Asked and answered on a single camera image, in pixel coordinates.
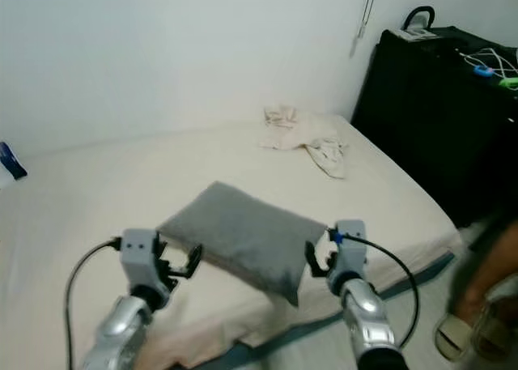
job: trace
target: black cabinet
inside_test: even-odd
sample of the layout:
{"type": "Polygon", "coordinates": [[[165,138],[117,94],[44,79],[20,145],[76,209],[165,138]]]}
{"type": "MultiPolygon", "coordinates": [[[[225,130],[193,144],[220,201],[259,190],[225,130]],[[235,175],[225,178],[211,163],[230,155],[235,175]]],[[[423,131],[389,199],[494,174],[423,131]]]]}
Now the black cabinet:
{"type": "Polygon", "coordinates": [[[442,37],[409,42],[383,33],[352,124],[461,227],[516,184],[518,91],[475,75],[458,53],[507,49],[456,28],[432,32],[442,37]]]}

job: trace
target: black cable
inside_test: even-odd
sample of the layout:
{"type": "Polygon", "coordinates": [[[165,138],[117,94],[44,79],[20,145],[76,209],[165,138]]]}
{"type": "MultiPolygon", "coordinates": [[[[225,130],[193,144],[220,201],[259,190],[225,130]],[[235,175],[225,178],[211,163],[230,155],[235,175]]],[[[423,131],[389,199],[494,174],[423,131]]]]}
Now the black cable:
{"type": "Polygon", "coordinates": [[[70,321],[70,294],[72,292],[72,286],[74,285],[75,277],[78,275],[78,272],[81,270],[81,267],[84,263],[95,253],[104,249],[105,247],[113,247],[114,249],[119,249],[121,247],[121,238],[114,238],[112,240],[106,241],[97,245],[88,253],[86,253],[78,263],[75,264],[72,273],[70,273],[70,277],[68,278],[68,282],[66,283],[65,289],[65,334],[66,334],[66,362],[67,369],[74,370],[74,343],[72,339],[72,327],[70,321]]]}
{"type": "Polygon", "coordinates": [[[376,243],[372,243],[372,242],[369,242],[368,240],[358,238],[357,236],[352,236],[349,234],[345,234],[345,235],[340,234],[340,235],[344,239],[354,240],[355,242],[363,243],[364,245],[371,246],[375,249],[378,249],[382,253],[388,255],[405,271],[406,275],[408,276],[408,280],[410,281],[410,286],[412,287],[412,292],[414,293],[415,306],[414,306],[414,314],[412,316],[412,322],[410,323],[410,327],[409,327],[408,331],[406,332],[405,337],[401,340],[401,343],[399,343],[399,348],[402,349],[407,344],[407,342],[410,340],[410,338],[412,338],[412,335],[414,334],[415,328],[417,327],[417,324],[418,324],[419,310],[421,308],[421,305],[419,303],[418,284],[415,281],[414,275],[412,274],[410,269],[408,267],[406,267],[406,265],[403,263],[403,261],[401,259],[396,257],[394,254],[389,252],[387,249],[377,245],[376,243]]]}

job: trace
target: white bed sheet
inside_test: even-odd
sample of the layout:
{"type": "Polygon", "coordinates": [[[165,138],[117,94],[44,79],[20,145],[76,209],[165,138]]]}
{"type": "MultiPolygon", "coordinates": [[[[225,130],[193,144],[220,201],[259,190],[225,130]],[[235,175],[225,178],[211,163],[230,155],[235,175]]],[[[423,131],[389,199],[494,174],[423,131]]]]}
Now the white bed sheet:
{"type": "MultiPolygon", "coordinates": [[[[460,244],[437,204],[349,124],[347,178],[333,180],[304,149],[258,147],[258,124],[163,135],[62,151],[25,160],[29,177],[0,192],[0,352],[2,368],[55,369],[65,364],[63,289],[76,261],[125,228],[153,228],[214,180],[323,223],[363,219],[370,240],[413,271],[460,244]]],[[[322,240],[321,257],[331,244],[322,240]]],[[[173,264],[178,250],[167,251],[173,264]]],[[[368,278],[383,289],[404,274],[369,250],[368,278]]],[[[93,258],[74,290],[76,359],[126,281],[113,251],[93,258]]],[[[292,325],[335,314],[338,299],[304,271],[300,307],[257,291],[203,262],[155,316],[138,368],[193,366],[236,340],[256,346],[292,325]]]]}

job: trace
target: sandal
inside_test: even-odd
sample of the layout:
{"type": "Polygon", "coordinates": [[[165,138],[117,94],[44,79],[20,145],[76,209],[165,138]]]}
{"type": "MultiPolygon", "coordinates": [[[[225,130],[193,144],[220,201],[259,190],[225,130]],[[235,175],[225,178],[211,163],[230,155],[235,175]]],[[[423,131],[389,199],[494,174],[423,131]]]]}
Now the sandal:
{"type": "Polygon", "coordinates": [[[435,331],[435,346],[444,358],[455,362],[467,352],[472,334],[468,323],[448,314],[435,331]]]}
{"type": "Polygon", "coordinates": [[[489,304],[473,330],[473,348],[482,358],[501,362],[511,353],[512,329],[496,317],[495,304],[489,304]]]}

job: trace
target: gray pillow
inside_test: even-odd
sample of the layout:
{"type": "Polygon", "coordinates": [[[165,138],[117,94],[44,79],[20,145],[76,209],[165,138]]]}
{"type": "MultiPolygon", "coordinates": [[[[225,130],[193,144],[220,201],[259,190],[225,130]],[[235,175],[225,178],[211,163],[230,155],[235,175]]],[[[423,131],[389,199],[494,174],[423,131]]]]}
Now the gray pillow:
{"type": "Polygon", "coordinates": [[[263,291],[299,305],[304,245],[315,244],[325,225],[279,209],[215,182],[170,218],[159,232],[263,291]]]}

